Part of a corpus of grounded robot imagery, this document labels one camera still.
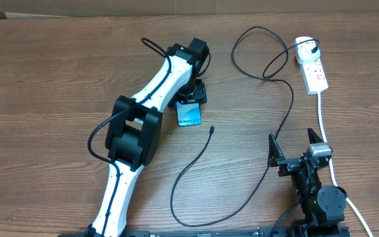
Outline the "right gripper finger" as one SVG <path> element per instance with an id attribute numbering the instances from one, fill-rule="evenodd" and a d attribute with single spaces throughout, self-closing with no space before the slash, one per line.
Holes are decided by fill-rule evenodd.
<path id="1" fill-rule="evenodd" d="M 307 132 L 310 144 L 319 144 L 323 142 L 323 139 L 312 128 L 308 128 Z"/>
<path id="2" fill-rule="evenodd" d="M 268 166 L 277 167 L 279 161 L 285 159 L 280 146 L 278 145 L 276 138 L 273 134 L 268 135 L 269 151 L 268 151 Z"/>

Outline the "blue Galaxy smartphone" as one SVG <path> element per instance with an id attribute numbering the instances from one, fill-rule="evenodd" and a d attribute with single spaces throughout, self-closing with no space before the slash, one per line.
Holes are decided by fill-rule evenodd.
<path id="1" fill-rule="evenodd" d="M 183 104 L 176 102 L 178 126 L 197 126 L 202 123 L 200 105 L 198 103 Z"/>

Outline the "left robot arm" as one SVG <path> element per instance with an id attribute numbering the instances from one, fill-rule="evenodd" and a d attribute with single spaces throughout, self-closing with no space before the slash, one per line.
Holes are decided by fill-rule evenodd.
<path id="1" fill-rule="evenodd" d="M 158 53 L 164 63 L 158 73 L 132 97 L 121 95 L 111 116 L 88 138 L 88 151 L 109 166 L 107 187 L 95 220 L 84 236 L 122 236 L 134 187 L 159 146 L 163 111 L 173 105 L 200 105 L 207 101 L 200 79 L 211 54 L 207 43 L 193 38 L 163 49 L 153 41 L 141 42 Z"/>

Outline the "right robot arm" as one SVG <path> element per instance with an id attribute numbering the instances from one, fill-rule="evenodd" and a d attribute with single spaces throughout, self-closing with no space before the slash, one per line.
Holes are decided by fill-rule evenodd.
<path id="1" fill-rule="evenodd" d="M 298 158 L 284 157 L 276 138 L 268 137 L 268 166 L 278 168 L 278 176 L 289 176 L 297 192 L 298 201 L 274 223 L 271 236 L 349 236 L 349 229 L 341 227 L 347 205 L 347 192 L 338 186 L 323 186 L 318 171 L 330 164 L 333 149 L 312 128 L 307 129 L 309 146 Z M 303 218 L 289 227 L 278 225 L 296 207 Z"/>

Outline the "white charger plug adapter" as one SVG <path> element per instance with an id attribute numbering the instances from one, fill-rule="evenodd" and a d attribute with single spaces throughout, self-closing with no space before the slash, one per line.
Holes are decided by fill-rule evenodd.
<path id="1" fill-rule="evenodd" d="M 295 39 L 294 44 L 297 62 L 299 64 L 312 63 L 320 59 L 319 42 L 309 36 L 301 36 Z"/>

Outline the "white power strip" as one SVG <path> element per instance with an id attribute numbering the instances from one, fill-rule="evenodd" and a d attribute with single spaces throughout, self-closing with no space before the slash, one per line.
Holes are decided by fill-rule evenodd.
<path id="1" fill-rule="evenodd" d="M 322 93 L 328 89 L 328 82 L 320 59 L 301 64 L 300 69 L 309 95 Z"/>

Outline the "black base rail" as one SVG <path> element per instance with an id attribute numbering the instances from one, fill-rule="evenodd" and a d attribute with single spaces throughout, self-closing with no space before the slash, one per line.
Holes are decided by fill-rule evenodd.
<path id="1" fill-rule="evenodd" d="M 180 232 L 149 232 L 147 230 L 124 231 L 120 236 L 123 237 L 269 237 L 271 236 L 271 227 L 261 227 L 255 230 L 223 230 L 223 231 L 180 231 Z M 100 234 L 88 234 L 88 231 L 76 234 L 60 234 L 62 237 L 84 237 L 84 236 L 100 236 Z M 274 231 L 273 236 L 289 237 L 302 236 L 300 234 L 292 234 L 289 227 L 278 227 Z M 351 236 L 348 227 L 341 227 L 340 234 L 312 234 L 308 236 Z"/>

